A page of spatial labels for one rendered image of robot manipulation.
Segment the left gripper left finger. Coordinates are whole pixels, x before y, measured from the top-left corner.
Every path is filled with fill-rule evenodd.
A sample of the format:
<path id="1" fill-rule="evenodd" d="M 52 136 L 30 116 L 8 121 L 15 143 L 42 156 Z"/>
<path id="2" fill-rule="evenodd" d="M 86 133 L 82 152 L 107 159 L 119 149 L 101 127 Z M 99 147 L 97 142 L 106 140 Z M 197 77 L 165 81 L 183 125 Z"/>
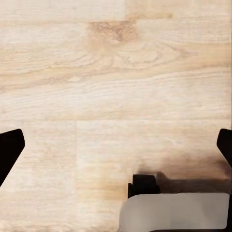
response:
<path id="1" fill-rule="evenodd" d="M 25 147 L 21 129 L 0 134 L 0 187 Z"/>

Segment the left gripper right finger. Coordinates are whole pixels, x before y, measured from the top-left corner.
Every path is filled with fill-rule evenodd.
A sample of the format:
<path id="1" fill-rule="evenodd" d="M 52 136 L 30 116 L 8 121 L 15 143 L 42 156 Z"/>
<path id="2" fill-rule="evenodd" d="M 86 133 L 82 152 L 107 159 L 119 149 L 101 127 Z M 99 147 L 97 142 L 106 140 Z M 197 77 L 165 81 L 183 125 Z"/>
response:
<path id="1" fill-rule="evenodd" d="M 217 138 L 217 147 L 232 167 L 232 130 L 220 129 Z"/>

